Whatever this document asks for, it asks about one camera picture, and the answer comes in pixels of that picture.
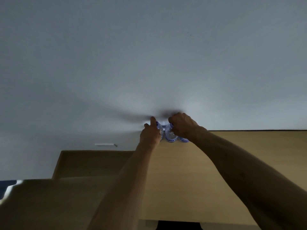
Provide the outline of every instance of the person's left hand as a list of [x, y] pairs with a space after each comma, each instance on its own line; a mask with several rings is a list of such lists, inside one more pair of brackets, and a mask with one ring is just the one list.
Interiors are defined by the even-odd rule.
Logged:
[[160, 130], [157, 128], [155, 117], [150, 118], [150, 125], [144, 124], [144, 129], [140, 135], [140, 143], [156, 147], [161, 141]]

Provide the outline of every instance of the forearm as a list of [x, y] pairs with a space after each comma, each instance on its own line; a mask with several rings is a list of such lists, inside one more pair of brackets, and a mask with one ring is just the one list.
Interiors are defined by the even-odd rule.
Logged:
[[231, 189], [247, 205], [267, 210], [288, 221], [305, 221], [307, 193], [278, 171], [244, 149], [222, 139], [203, 127], [190, 135], [214, 163]]
[[100, 203], [92, 229], [136, 229], [153, 147], [140, 143]]

